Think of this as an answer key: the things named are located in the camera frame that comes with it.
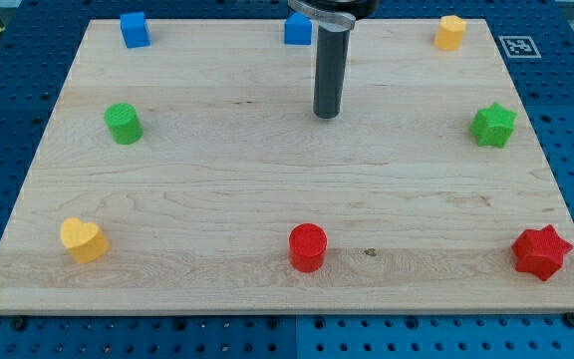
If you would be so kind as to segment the black robot arm flange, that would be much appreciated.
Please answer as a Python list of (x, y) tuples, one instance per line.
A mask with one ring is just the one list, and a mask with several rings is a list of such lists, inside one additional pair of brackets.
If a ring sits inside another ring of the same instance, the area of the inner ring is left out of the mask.
[(287, 5), (310, 19), (353, 30), (377, 11), (380, 0), (287, 0)]

